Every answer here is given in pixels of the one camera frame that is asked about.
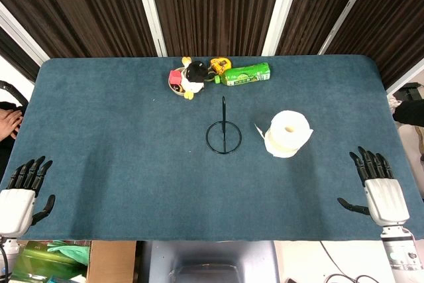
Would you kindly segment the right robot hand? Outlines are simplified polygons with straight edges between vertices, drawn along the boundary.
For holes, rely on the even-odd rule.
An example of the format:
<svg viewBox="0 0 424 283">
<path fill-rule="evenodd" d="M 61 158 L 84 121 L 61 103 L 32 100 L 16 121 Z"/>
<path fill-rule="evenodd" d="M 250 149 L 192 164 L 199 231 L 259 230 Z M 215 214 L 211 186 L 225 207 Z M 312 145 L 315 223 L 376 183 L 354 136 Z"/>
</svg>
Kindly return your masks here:
<svg viewBox="0 0 424 283">
<path fill-rule="evenodd" d="M 337 201 L 351 212 L 368 215 L 381 227 L 402 226 L 409 219 L 409 211 L 392 167 L 380 153 L 374 154 L 359 146 L 359 155 L 350 152 L 360 178 L 367 205 L 353 205 L 343 198 Z"/>
</svg>

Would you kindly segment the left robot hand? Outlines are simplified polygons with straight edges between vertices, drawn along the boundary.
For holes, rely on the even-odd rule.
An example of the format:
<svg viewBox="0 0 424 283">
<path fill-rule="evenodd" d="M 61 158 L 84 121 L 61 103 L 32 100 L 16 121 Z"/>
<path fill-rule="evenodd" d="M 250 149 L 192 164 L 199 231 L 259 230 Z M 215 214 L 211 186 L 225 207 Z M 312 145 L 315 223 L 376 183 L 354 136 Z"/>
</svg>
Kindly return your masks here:
<svg viewBox="0 0 424 283">
<path fill-rule="evenodd" d="M 1 190 L 1 237 L 17 239 L 30 227 L 48 217 L 53 210 L 56 196 L 49 195 L 43 210 L 34 212 L 47 171 L 53 161 L 45 157 L 29 160 L 17 167 L 9 183 Z"/>
</svg>

